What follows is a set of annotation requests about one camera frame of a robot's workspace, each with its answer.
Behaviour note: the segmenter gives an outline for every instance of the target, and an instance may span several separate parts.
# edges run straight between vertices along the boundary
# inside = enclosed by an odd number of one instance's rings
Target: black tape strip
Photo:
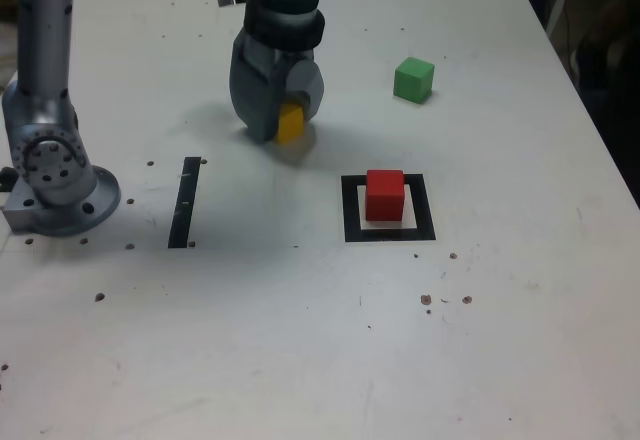
[[[358,206],[358,186],[367,184],[366,175],[342,177],[342,210],[345,242],[407,242],[435,240],[427,189],[420,174],[407,174],[404,183],[409,185],[417,228],[362,230]]]
[[[173,211],[173,222],[171,222],[171,233],[169,233],[169,248],[187,248],[199,174],[200,157],[186,157],[182,167],[176,208]]]

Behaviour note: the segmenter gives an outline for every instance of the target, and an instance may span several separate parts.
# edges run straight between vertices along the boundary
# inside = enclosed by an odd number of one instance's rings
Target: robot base
[[[116,177],[104,168],[94,166],[93,171],[97,179],[93,192],[84,200],[64,207],[43,205],[31,187],[19,178],[2,212],[11,230],[64,237],[106,220],[120,203],[120,187]]]

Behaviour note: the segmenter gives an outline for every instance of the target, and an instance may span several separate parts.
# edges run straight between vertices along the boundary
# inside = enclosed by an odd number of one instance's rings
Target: black tape
[[[169,248],[187,248],[193,202],[196,199],[198,175],[200,174],[200,157],[186,157],[182,167],[180,188],[173,211],[173,222],[169,233]]]

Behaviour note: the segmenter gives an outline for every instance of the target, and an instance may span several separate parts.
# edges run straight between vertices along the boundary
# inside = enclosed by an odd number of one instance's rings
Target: yellow cube
[[[280,107],[278,133],[276,143],[284,144],[298,138],[304,133],[304,110],[300,105],[283,103]]]

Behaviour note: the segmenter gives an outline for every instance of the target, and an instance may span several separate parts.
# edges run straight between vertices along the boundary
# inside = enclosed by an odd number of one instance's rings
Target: cube
[[[422,103],[431,94],[435,65],[409,57],[396,68],[393,94],[414,103]]]
[[[365,217],[368,222],[401,222],[404,210],[404,172],[368,170]]]
[[[304,133],[304,110],[300,105],[284,103],[280,107],[276,143],[284,144],[295,140]]]

